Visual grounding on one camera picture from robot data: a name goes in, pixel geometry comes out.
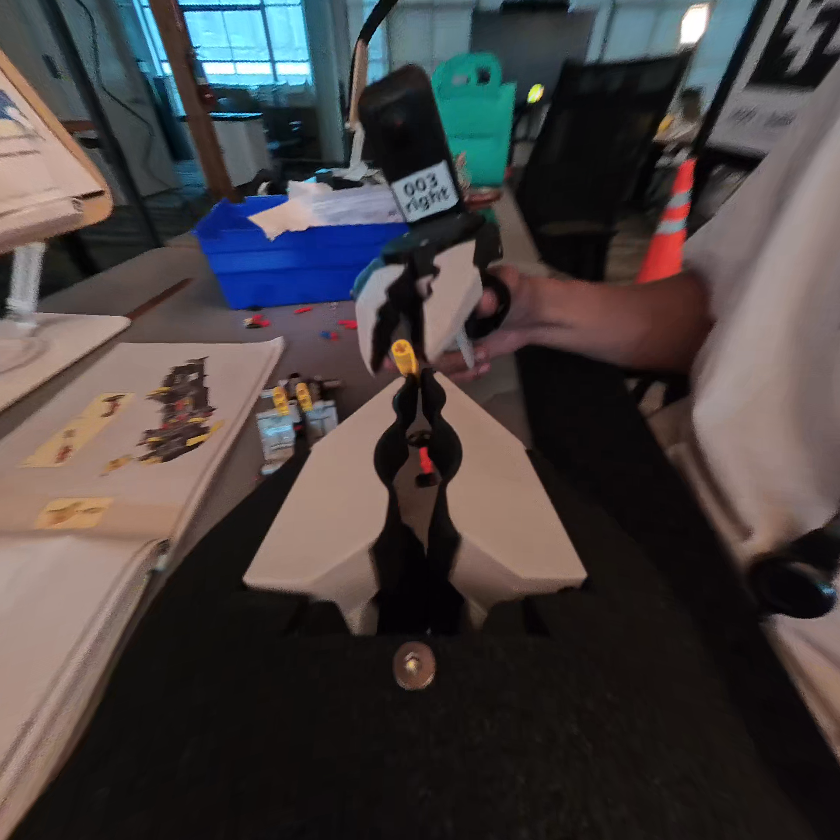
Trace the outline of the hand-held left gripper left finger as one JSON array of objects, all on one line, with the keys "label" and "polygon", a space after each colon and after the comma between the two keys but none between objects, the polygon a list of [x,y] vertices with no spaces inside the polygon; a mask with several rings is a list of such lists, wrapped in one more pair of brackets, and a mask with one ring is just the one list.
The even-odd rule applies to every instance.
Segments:
[{"label": "hand-held left gripper left finger", "polygon": [[410,405],[399,378],[315,444],[245,573],[249,589],[332,603],[352,634],[376,632],[411,557],[392,477]]}]

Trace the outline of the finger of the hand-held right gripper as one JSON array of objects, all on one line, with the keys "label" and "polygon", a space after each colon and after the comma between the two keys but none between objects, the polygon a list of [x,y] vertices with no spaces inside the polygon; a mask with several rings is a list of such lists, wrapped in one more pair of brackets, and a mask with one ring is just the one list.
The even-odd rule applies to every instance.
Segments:
[{"label": "finger of the hand-held right gripper", "polygon": [[371,262],[354,283],[354,311],[360,355],[371,376],[379,373],[402,325],[402,311],[389,294],[405,275],[406,268],[406,264],[400,262]]},{"label": "finger of the hand-held right gripper", "polygon": [[483,295],[475,252],[474,239],[450,246],[433,258],[432,275],[420,280],[423,354],[430,364],[458,351],[468,368],[475,366],[473,341],[467,334],[467,321]]}]

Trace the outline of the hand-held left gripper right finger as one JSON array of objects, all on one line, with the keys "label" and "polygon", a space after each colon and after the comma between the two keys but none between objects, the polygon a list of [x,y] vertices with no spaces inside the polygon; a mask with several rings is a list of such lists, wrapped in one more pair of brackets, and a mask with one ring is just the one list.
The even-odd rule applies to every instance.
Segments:
[{"label": "hand-held left gripper right finger", "polygon": [[471,627],[498,604],[579,588],[587,572],[522,441],[446,376],[421,374],[439,475],[427,531],[433,580]]}]

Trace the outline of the blue plastic bin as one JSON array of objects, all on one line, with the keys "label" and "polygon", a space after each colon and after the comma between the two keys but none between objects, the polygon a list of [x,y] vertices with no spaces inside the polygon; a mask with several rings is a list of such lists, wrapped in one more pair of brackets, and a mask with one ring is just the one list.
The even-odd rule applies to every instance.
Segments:
[{"label": "blue plastic bin", "polygon": [[234,310],[347,301],[357,276],[408,226],[389,224],[311,227],[269,240],[249,218],[287,203],[287,197],[224,199],[192,229]]}]

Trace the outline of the black steering wheel lego piece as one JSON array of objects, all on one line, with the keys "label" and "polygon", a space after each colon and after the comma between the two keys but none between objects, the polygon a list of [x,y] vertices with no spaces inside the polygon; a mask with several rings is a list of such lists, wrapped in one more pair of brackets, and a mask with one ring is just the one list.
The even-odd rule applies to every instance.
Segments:
[{"label": "black steering wheel lego piece", "polygon": [[416,449],[419,458],[419,471],[415,476],[416,487],[435,487],[439,482],[439,476],[429,448],[432,442],[430,431],[416,430],[411,432],[406,440],[411,447]]}]

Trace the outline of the pile of red blue lego pins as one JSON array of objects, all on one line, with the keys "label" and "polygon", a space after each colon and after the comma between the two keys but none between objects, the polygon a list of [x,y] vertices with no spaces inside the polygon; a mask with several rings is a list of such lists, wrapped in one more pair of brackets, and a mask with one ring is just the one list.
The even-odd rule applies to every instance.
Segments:
[{"label": "pile of red blue lego pins", "polygon": [[358,332],[354,310],[348,301],[328,301],[247,310],[241,324],[246,330],[272,330],[287,340],[294,336],[337,342],[355,339]]}]

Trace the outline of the lego car chassis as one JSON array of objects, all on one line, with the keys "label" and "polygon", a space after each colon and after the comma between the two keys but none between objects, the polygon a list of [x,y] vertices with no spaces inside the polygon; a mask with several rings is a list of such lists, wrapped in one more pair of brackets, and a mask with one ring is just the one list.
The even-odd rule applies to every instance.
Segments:
[{"label": "lego car chassis", "polygon": [[260,474],[268,477],[296,452],[310,449],[340,423],[338,379],[292,373],[259,395],[256,425],[263,454]]}]

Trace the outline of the lego instruction booklet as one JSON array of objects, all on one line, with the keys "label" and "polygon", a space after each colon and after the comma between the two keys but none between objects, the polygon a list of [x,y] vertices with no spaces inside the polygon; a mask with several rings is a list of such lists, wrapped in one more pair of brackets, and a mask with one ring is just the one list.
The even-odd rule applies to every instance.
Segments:
[{"label": "lego instruction booklet", "polygon": [[55,774],[285,344],[121,343],[2,440],[2,838]]}]

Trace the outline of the white folded stand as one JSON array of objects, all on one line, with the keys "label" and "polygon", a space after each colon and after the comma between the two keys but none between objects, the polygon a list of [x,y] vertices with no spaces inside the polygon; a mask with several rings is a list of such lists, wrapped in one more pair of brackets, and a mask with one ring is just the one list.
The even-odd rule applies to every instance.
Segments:
[{"label": "white folded stand", "polygon": [[350,182],[364,185],[382,184],[384,182],[382,171],[364,158],[366,142],[364,127],[360,122],[353,122],[350,128],[353,134],[350,161],[343,177]]}]

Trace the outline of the black office chair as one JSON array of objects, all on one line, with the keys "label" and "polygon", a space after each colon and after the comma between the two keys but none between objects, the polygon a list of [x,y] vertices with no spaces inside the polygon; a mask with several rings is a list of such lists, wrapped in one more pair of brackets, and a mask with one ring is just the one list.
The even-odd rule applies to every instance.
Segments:
[{"label": "black office chair", "polygon": [[516,191],[543,263],[604,280],[620,211],[691,55],[563,63]]}]

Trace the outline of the orange traffic cone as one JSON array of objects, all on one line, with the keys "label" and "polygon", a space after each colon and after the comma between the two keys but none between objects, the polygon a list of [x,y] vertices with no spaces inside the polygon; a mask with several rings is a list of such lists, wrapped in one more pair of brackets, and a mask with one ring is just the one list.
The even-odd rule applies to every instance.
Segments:
[{"label": "orange traffic cone", "polygon": [[676,276],[682,270],[695,168],[696,159],[689,157],[680,163],[676,170],[667,204],[660,215],[643,264],[635,279],[638,285]]}]

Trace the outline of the black metal pole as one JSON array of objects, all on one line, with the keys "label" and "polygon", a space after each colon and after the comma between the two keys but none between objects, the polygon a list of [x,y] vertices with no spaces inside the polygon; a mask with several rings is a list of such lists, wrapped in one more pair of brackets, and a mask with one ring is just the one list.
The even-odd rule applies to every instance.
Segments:
[{"label": "black metal pole", "polygon": [[144,204],[142,195],[133,179],[129,163],[117,136],[112,130],[108,114],[102,106],[95,86],[88,75],[87,67],[72,37],[67,19],[61,11],[59,3],[57,1],[41,1],[40,5],[44,10],[49,28],[66,61],[70,77],[91,118],[94,130],[96,130],[100,141],[103,156],[107,159],[110,169],[116,176],[121,194],[125,197],[127,205],[131,207],[135,219],[149,241],[150,246],[153,248],[162,247],[163,243],[154,226],[153,218]]}]

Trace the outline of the wooden document stand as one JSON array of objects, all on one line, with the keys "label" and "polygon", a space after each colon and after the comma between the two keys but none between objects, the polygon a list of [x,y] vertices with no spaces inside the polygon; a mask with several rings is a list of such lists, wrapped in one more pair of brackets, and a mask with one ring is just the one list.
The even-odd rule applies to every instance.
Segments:
[{"label": "wooden document stand", "polygon": [[124,316],[39,311],[50,240],[105,220],[109,187],[36,90],[1,55],[1,410],[20,402],[130,325]]}]

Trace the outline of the white printed sign board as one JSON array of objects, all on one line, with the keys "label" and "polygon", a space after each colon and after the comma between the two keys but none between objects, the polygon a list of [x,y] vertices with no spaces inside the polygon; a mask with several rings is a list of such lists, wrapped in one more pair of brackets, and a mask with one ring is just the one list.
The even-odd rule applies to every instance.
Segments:
[{"label": "white printed sign board", "polygon": [[761,159],[838,60],[838,1],[757,2],[698,137]]}]

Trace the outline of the wooden post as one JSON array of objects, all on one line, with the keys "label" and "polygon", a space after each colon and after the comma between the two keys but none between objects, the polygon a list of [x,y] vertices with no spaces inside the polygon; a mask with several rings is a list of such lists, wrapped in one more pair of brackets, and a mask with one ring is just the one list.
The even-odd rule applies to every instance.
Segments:
[{"label": "wooden post", "polygon": [[196,54],[180,5],[176,1],[150,1],[150,9],[169,60],[176,89],[185,111],[185,122],[203,171],[206,189],[214,200],[238,200],[222,148],[206,103],[208,86],[200,86],[195,73]]}]

